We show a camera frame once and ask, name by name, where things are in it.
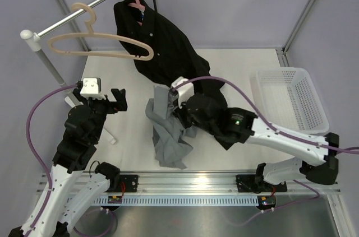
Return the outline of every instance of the white table surface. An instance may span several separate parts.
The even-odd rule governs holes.
[[[241,88],[251,99],[250,76],[258,69],[279,67],[274,49],[200,49],[198,54],[211,66],[211,75],[226,78]],[[154,83],[138,73],[134,62],[127,59],[89,56],[83,77],[100,77],[102,91],[109,95],[112,88],[126,89],[128,110],[108,115],[105,127],[115,136],[111,145],[101,139],[91,159],[106,161],[122,171],[168,171],[155,160],[152,143],[153,128],[145,115],[148,99],[153,97]],[[225,85],[222,92],[229,107],[252,110],[233,88]],[[194,149],[182,161],[186,170],[252,170],[262,162],[278,162],[291,156],[257,145],[237,143],[226,151],[213,136],[199,131],[195,139],[185,138]]]

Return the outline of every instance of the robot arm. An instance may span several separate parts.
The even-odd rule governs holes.
[[[85,78],[79,82],[79,88],[73,93],[83,105],[72,108],[65,122],[66,130],[53,158],[50,194],[47,184],[28,220],[22,227],[13,229],[9,237],[67,237],[97,196],[118,187],[119,169],[104,162],[64,209],[75,181],[96,151],[95,145],[100,139],[106,116],[127,110],[125,90],[113,89],[111,92],[115,102],[110,102],[106,95],[101,94],[100,79]],[[34,225],[39,213],[41,215]]]
[[[172,87],[176,87],[185,78],[179,78]],[[321,147],[329,145],[338,147],[339,136],[328,133],[326,136],[303,134],[273,124],[277,131],[268,128],[263,120],[245,109],[222,109],[214,99],[203,94],[194,94],[193,84],[189,83],[177,89],[171,95],[178,108],[174,115],[187,128],[195,125],[214,135],[215,139],[228,150],[234,143],[253,143],[268,146],[285,152],[294,158],[275,164],[260,164],[257,167],[253,183],[244,184],[253,188],[251,192],[260,193],[281,182],[306,178],[318,184],[334,184],[338,175],[336,152]],[[318,146],[309,145],[285,137],[278,131],[286,132],[303,140],[317,142]]]

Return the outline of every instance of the metal floor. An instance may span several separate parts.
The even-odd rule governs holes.
[[[282,205],[298,196],[279,196]],[[339,236],[325,197],[293,205],[246,221],[259,210],[255,207],[120,207],[112,237],[334,237]],[[109,225],[104,212],[83,217],[77,228],[96,236]]]

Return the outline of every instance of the black shirt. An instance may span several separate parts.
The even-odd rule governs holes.
[[[129,7],[135,0],[125,0],[114,5],[114,16],[117,35],[125,36],[143,42],[154,51],[150,61],[135,61],[137,70],[155,83],[171,83],[183,76],[191,79],[198,76],[210,76],[209,63],[200,57],[193,49],[187,36],[172,22],[150,8],[144,0],[145,6],[142,20],[141,11]],[[148,55],[148,52],[138,46],[120,41],[123,47],[132,55]],[[196,93],[203,93],[213,97],[220,106],[226,108],[227,102],[219,91],[222,82],[202,80],[194,82]]]

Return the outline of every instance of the laundry basket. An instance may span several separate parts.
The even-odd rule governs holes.
[[[285,67],[257,71],[255,104],[274,124],[309,134],[325,133],[329,123],[308,72]]]

